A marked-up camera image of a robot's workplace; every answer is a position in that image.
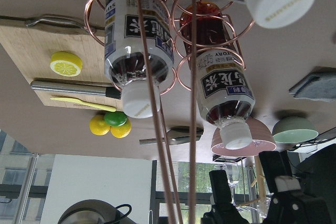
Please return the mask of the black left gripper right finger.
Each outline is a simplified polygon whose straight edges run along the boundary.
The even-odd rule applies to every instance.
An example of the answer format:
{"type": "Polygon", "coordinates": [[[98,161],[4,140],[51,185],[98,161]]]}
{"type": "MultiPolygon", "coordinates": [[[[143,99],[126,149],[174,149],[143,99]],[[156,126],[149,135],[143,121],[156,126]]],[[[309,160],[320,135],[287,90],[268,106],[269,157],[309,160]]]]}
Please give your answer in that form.
{"type": "Polygon", "coordinates": [[[306,195],[292,175],[285,151],[258,154],[269,191],[272,193],[263,223],[330,223],[326,202],[306,195]]]}

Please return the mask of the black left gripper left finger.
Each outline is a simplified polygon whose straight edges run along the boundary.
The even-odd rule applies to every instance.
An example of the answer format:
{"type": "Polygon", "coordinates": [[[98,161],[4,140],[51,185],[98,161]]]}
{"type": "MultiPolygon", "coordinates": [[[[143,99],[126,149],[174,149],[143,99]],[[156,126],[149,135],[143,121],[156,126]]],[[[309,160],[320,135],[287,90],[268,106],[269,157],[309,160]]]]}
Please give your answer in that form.
{"type": "Polygon", "coordinates": [[[202,223],[249,223],[232,204],[232,195],[224,170],[209,172],[213,200],[211,211],[204,213],[202,223]]]}

